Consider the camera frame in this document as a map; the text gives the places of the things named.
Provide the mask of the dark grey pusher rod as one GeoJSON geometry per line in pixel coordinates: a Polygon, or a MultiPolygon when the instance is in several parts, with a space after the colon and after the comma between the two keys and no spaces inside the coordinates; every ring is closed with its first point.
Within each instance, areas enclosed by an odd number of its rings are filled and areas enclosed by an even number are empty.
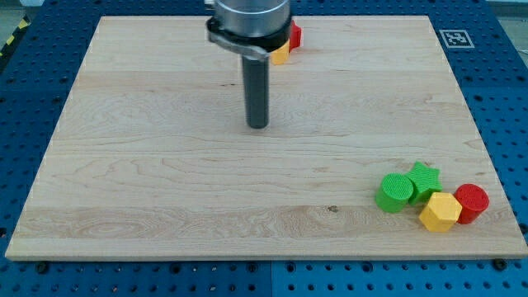
{"type": "Polygon", "coordinates": [[[246,123],[263,129],[269,122],[269,61],[242,57],[246,123]]]}

